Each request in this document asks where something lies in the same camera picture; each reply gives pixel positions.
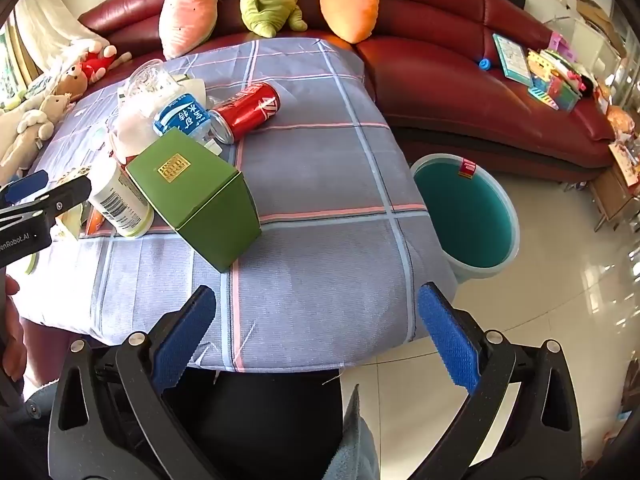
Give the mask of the person's left hand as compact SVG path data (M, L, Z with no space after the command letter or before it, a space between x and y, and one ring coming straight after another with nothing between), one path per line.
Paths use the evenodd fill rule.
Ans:
M20 290L9 275L6 276L6 351L2 358L3 369L14 382L23 378L27 365L27 349L24 344L24 330L13 297Z

